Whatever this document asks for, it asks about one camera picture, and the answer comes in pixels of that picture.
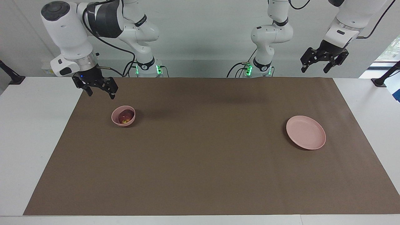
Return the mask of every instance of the white table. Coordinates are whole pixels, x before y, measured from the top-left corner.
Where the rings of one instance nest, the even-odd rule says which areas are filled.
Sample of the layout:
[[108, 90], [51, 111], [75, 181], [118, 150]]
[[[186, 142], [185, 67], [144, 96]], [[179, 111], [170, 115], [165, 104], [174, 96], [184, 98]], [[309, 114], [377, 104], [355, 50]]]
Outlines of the white table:
[[[400, 190], [400, 104], [370, 80], [335, 82]], [[400, 215], [23, 217], [40, 176], [79, 99], [71, 78], [31, 78], [0, 96], [0, 224], [400, 224]]]

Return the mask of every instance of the red apple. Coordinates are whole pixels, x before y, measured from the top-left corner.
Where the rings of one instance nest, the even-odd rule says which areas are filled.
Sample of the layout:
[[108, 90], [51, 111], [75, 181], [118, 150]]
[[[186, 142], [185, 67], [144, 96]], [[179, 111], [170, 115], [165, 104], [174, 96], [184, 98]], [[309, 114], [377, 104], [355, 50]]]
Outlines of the red apple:
[[118, 116], [118, 121], [120, 122], [120, 124], [128, 123], [133, 119], [134, 115], [135, 113], [133, 111], [126, 109], [122, 111], [122, 113], [120, 113], [120, 115]]

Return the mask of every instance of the white wall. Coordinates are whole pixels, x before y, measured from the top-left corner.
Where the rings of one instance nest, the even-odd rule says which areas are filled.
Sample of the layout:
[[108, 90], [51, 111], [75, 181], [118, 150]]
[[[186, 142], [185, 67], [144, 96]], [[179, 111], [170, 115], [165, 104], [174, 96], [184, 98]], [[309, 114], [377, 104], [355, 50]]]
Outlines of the white wall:
[[0, 94], [6, 89], [9, 80], [7, 79], [5, 74], [1, 74], [0, 72]]
[[[40, 9], [49, 1], [0, 1], [0, 58], [19, 73], [43, 76], [41, 61], [59, 54], [40, 19]], [[293, 0], [298, 6], [305, 2]], [[266, 14], [266, 0], [142, 0], [141, 3], [149, 20], [160, 27], [160, 39], [151, 46], [168, 66], [171, 76], [226, 76], [231, 65], [246, 61], [254, 51], [251, 30], [272, 22]], [[370, 39], [350, 44], [350, 55], [342, 66], [324, 74], [325, 63], [320, 63], [302, 74], [300, 57], [308, 47], [319, 46], [337, 11], [327, 0], [313, 0], [303, 10], [290, 10], [289, 20], [295, 33], [290, 42], [274, 45], [276, 76], [357, 78], [400, 34], [400, 2], [396, 2]], [[371, 31], [383, 11], [371, 20], [362, 35]], [[123, 62], [130, 59], [128, 54], [105, 46], [94, 37], [90, 40], [101, 53], [105, 66], [122, 70]], [[110, 42], [127, 48], [118, 40]]]

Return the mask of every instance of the black cable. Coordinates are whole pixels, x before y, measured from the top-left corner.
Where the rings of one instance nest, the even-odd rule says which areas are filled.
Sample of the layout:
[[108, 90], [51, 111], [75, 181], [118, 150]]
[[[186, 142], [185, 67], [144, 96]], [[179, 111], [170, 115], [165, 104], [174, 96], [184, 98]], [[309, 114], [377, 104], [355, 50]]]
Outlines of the black cable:
[[376, 25], [374, 26], [374, 28], [372, 29], [371, 33], [367, 36], [358, 36], [357, 39], [367, 39], [369, 37], [371, 37], [371, 35], [374, 33], [375, 29], [378, 27], [380, 21], [383, 19], [383, 17], [385, 16], [385, 14], [389, 11], [389, 9], [392, 7], [392, 5], [394, 4], [396, 0], [393, 0], [393, 2], [388, 6], [388, 8], [385, 10], [385, 12], [382, 14], [382, 16], [379, 18], [378, 22], [376, 23]]
[[289, 4], [290, 4], [290, 6], [291, 6], [292, 8], [294, 8], [295, 10], [300, 10], [300, 9], [303, 9], [304, 7], [306, 7], [306, 6], [310, 3], [310, 1], [311, 1], [311, 0], [308, 0], [308, 2], [307, 2], [305, 5], [303, 5], [302, 7], [300, 7], [300, 8], [294, 7], [294, 6], [292, 5], [292, 0], [289, 0]]
[[118, 73], [120, 76], [124, 77], [124, 76], [122, 75], [122, 73], [118, 72], [118, 70], [116, 70], [116, 69], [114, 69], [114, 68], [106, 67], [106, 66], [99, 66], [99, 68], [102, 69], [102, 70], [112, 70], [112, 71]]
[[240, 68], [240, 69], [238, 69], [238, 71], [236, 71], [235, 78], [238, 76], [238, 73], [239, 73], [239, 71], [241, 71], [241, 70], [242, 70], [242, 72], [243, 72], [244, 68]]
[[[256, 51], [257, 51], [257, 48], [254, 50], [253, 54], [251, 54], [251, 56], [250, 56], [249, 60], [247, 60], [247, 62], [250, 62], [251, 58], [256, 53]], [[239, 78], [242, 76], [242, 73], [243, 73], [245, 68], [246, 68], [246, 65], [243, 67], [243, 70], [240, 72]]]
[[272, 76], [271, 76], [271, 77], [274, 77], [275, 67], [271, 67], [271, 70], [272, 70], [272, 69], [274, 69], [274, 71], [272, 72]]
[[160, 68], [165, 68], [167, 70], [167, 76], [168, 78], [170, 77], [170, 74], [168, 73], [168, 68], [166, 66], [160, 66]]
[[241, 64], [242, 64], [241, 62], [238, 62], [238, 63], [236, 63], [234, 66], [232, 66], [232, 68], [229, 70], [228, 75], [226, 76], [226, 78], [229, 77], [230, 72], [232, 72], [232, 70], [233, 70], [235, 67], [237, 67], [237, 66], [239, 66], [239, 65], [241, 65]]
[[105, 43], [105, 44], [108, 45], [108, 46], [111, 46], [111, 47], [116, 48], [116, 49], [118, 49], [118, 50], [120, 50], [120, 51], [123, 51], [123, 52], [130, 53], [130, 54], [132, 54], [133, 56], [135, 56], [135, 53], [133, 53], [133, 52], [131, 52], [131, 51], [128, 51], [128, 50], [125, 50], [125, 49], [123, 49], [123, 48], [119, 48], [119, 47], [117, 47], [117, 46], [114, 46], [114, 45], [112, 45], [112, 44], [110, 44], [110, 43], [104, 41], [103, 39], [99, 38], [96, 34], [94, 34], [94, 33], [89, 29], [88, 25], [86, 24], [86, 21], [85, 21], [85, 15], [86, 15], [86, 13], [87, 13], [87, 9], [85, 9], [85, 10], [83, 11], [83, 15], [82, 15], [83, 24], [85, 25], [86, 29], [87, 29], [95, 38], [97, 38], [98, 40], [100, 40], [101, 42]]
[[[107, 0], [107, 1], [104, 1], [104, 2], [97, 2], [97, 3], [95, 3], [95, 5], [98, 6], [98, 5], [105, 4], [105, 3], [109, 3], [109, 2], [113, 2], [113, 1], [115, 1], [115, 0]], [[127, 75], [129, 76], [129, 72], [130, 72], [130, 70], [131, 70], [132, 65], [134, 64], [136, 55], [135, 55], [133, 52], [131, 52], [131, 51], [128, 51], [128, 50], [119, 48], [119, 47], [117, 47], [117, 46], [114, 46], [114, 45], [112, 45], [112, 44], [110, 44], [110, 43], [104, 41], [103, 39], [101, 39], [98, 35], [94, 34], [94, 33], [92, 32], [92, 30], [89, 29], [88, 25], [86, 24], [85, 16], [86, 16], [87, 11], [88, 11], [87, 8], [85, 8], [85, 10], [83, 11], [83, 14], [82, 14], [82, 21], [83, 21], [83, 24], [84, 24], [84, 26], [86, 27], [86, 29], [87, 29], [95, 38], [97, 38], [99, 41], [105, 43], [106, 45], [108, 45], [108, 46], [110, 46], [110, 47], [116, 48], [116, 49], [118, 49], [118, 50], [120, 50], [120, 51], [127, 52], [127, 53], [130, 53], [130, 54], [133, 55], [132, 61], [130, 61], [130, 62], [128, 62], [128, 63], [126, 64], [125, 69], [124, 69], [124, 72], [123, 72], [122, 74], [121, 74], [120, 72], [118, 72], [118, 74], [121, 75], [122, 77], [126, 77]]]
[[398, 74], [399, 72], [400, 72], [400, 71], [397, 71], [397, 73], [394, 73], [394, 74], [390, 75], [389, 77], [392, 77], [392, 76]]

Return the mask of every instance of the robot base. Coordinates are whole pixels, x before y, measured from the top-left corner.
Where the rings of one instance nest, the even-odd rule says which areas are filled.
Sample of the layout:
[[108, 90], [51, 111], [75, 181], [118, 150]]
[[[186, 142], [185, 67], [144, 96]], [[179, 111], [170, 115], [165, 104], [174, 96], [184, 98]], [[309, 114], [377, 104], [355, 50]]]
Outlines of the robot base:
[[18, 85], [18, 84], [21, 84], [23, 81], [24, 81], [24, 79], [25, 79], [25, 76], [19, 76], [19, 78], [21, 78], [19, 81], [10, 81], [9, 83], [8, 83], [8, 85]]
[[138, 68], [138, 66], [136, 66], [136, 71], [135, 71], [135, 75], [138, 77], [164, 77], [163, 75], [163, 69], [161, 68], [162, 63], [161, 60], [156, 59], [155, 64], [149, 68], [147, 71], [144, 71], [140, 68]]
[[377, 78], [372, 78], [371, 80], [372, 80], [372, 82], [374, 83], [374, 85], [377, 86], [378, 88], [386, 88], [386, 85], [385, 85], [385, 84], [379, 85], [379, 84], [375, 83], [375, 81], [377, 80]]
[[254, 67], [249, 65], [243, 70], [242, 75], [239, 78], [256, 78], [256, 77], [273, 77], [275, 68], [272, 66], [267, 71], [261, 72], [254, 70]]

